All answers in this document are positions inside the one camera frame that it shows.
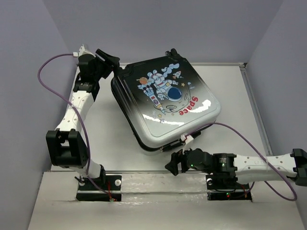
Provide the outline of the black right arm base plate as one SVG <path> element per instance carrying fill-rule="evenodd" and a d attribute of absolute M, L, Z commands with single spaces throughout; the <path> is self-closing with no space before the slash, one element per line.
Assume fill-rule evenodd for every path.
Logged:
<path fill-rule="evenodd" d="M 236 178 L 206 175 L 208 201 L 252 201 L 249 184 L 240 184 Z"/>

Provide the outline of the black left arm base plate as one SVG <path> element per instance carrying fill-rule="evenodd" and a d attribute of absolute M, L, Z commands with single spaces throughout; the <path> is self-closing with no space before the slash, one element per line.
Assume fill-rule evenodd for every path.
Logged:
<path fill-rule="evenodd" d="M 78 181 L 76 200 L 88 202 L 120 202 L 122 200 L 121 174 L 107 174 L 105 182 L 99 178 L 92 179 L 94 184 L 83 177 L 75 177 Z"/>

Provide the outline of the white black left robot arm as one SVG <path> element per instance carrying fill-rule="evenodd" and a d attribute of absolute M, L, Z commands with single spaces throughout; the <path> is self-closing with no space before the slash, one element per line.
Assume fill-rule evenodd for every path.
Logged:
<path fill-rule="evenodd" d="M 99 81 L 119 66 L 119 58 L 98 49 L 93 54 L 83 46 L 71 53 L 78 59 L 71 97 L 65 115 L 54 130 L 46 134 L 47 148 L 54 166 L 76 171 L 95 189 L 106 185 L 106 172 L 91 159 L 84 121 L 100 90 Z"/>

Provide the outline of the black hard-shell suitcase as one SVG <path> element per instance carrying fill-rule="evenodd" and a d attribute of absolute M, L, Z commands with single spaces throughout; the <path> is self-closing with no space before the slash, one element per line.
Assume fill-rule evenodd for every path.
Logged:
<path fill-rule="evenodd" d="M 175 49 L 163 57 L 118 68 L 111 91 L 139 146 L 148 152 L 179 145 L 221 112 L 221 104 L 189 61 Z"/>

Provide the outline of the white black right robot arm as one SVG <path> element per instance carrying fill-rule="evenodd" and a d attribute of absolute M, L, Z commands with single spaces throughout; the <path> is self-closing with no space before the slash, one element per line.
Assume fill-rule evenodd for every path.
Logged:
<path fill-rule="evenodd" d="M 171 154 L 165 168 L 174 176 L 194 169 L 206 174 L 210 190 L 239 189 L 252 182 L 292 180 L 298 186 L 307 185 L 307 153 L 294 149 L 292 153 L 262 159 L 232 153 L 210 154 L 201 149 L 180 150 Z"/>

